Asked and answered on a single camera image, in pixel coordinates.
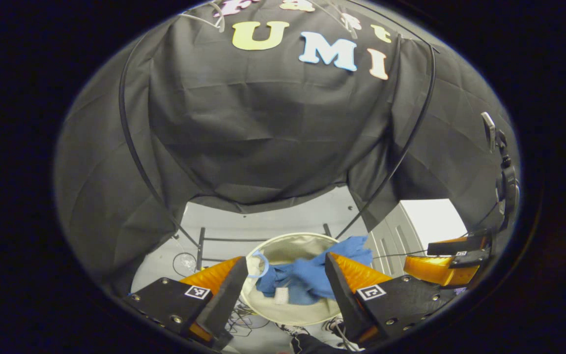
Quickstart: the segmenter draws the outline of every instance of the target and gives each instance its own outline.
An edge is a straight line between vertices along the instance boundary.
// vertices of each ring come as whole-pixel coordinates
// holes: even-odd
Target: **metal rod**
[[[333,237],[331,236],[331,230],[329,229],[329,226],[327,224],[323,224],[323,227],[324,227],[324,234],[329,237]]]
[[[202,269],[202,251],[204,250],[204,227],[200,228],[200,244],[198,245],[198,257],[196,257],[196,271]]]
[[[229,242],[265,242],[269,239],[215,239],[215,238],[205,238],[205,240],[221,240],[221,241],[229,241]]]

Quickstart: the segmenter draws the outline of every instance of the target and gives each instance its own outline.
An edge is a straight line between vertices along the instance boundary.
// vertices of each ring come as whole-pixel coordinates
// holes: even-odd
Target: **gray fabric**
[[[63,230],[92,278],[111,278],[167,240],[173,225],[164,207],[177,220],[189,200],[251,213],[294,206],[344,183],[363,207],[385,177],[425,99],[427,46],[399,38],[391,22],[377,23],[362,10],[347,10],[364,26],[352,40],[323,11],[286,11],[279,4],[255,2],[227,16],[224,33],[171,18],[133,54],[128,123],[165,206],[146,188],[119,122],[119,76],[135,41],[80,92],[58,140],[54,182]],[[191,14],[207,18],[212,11],[205,6]],[[231,44],[234,23],[261,22],[254,38],[263,40],[272,20],[290,23],[276,48],[248,52]],[[370,24],[385,27],[393,42],[378,40]],[[300,31],[357,43],[357,72],[301,62]],[[389,80],[368,73],[367,48],[386,54]],[[429,111],[394,181],[363,215],[369,230],[400,199],[450,198],[467,227],[485,215],[500,161],[498,152],[485,150],[482,111],[505,131],[519,166],[508,114],[492,89],[456,53],[439,49]]]

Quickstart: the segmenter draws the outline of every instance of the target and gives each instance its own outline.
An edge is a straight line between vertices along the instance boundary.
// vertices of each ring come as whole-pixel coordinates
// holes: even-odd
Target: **blue cloth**
[[[292,264],[270,265],[267,273],[256,282],[256,289],[266,297],[274,297],[276,287],[283,287],[290,282],[287,286],[290,304],[311,305],[323,297],[335,299],[329,279],[324,273],[326,253],[333,252],[370,266],[372,251],[364,248],[367,238],[368,235],[349,237],[312,260],[300,259]]]

